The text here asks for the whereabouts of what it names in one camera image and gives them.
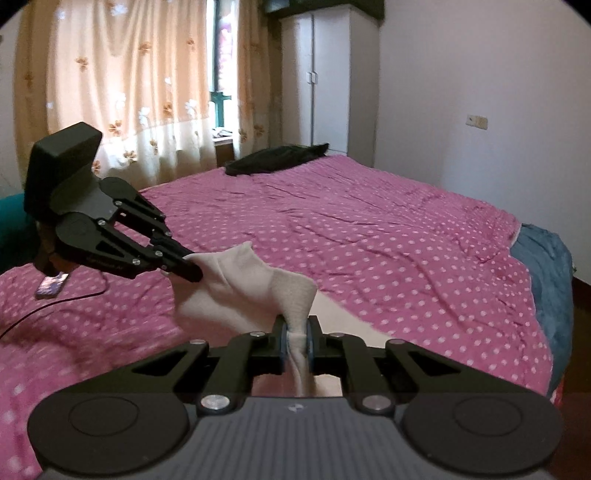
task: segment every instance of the wooden floor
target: wooden floor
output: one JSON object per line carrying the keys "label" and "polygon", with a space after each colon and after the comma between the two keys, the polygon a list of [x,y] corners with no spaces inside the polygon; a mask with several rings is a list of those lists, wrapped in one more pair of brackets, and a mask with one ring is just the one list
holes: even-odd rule
{"label": "wooden floor", "polygon": [[591,287],[573,284],[573,354],[564,378],[563,440],[548,470],[557,480],[591,479]]}

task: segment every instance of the wall socket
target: wall socket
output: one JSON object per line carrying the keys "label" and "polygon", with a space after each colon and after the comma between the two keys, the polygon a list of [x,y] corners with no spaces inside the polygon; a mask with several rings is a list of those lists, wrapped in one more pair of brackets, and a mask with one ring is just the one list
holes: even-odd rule
{"label": "wall socket", "polygon": [[488,118],[485,116],[468,115],[466,125],[470,127],[482,128],[488,130]]}

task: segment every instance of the black pillow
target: black pillow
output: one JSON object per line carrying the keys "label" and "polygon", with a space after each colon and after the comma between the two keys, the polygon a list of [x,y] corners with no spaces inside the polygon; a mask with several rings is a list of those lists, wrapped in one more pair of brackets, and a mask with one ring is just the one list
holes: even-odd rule
{"label": "black pillow", "polygon": [[226,165],[226,175],[252,175],[254,173],[273,173],[279,170],[303,165],[317,158],[324,157],[329,149],[328,143],[300,147],[298,145],[286,145],[283,147],[266,148],[251,153],[240,160],[235,160]]}

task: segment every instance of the phone screen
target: phone screen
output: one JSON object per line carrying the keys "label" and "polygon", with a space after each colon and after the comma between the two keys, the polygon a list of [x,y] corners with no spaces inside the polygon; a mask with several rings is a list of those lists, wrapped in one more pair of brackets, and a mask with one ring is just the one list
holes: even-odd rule
{"label": "phone screen", "polygon": [[37,299],[56,298],[64,288],[69,276],[68,273],[59,273],[55,277],[45,277],[37,288],[35,297]]}

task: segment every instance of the white wall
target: white wall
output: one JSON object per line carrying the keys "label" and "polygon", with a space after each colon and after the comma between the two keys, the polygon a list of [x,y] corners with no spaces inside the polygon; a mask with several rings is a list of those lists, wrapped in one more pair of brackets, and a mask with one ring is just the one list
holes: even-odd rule
{"label": "white wall", "polygon": [[0,198],[22,191],[14,141],[14,54],[21,12],[0,28]]}
{"label": "white wall", "polygon": [[558,233],[591,283],[591,27],[561,0],[386,5],[375,167]]}

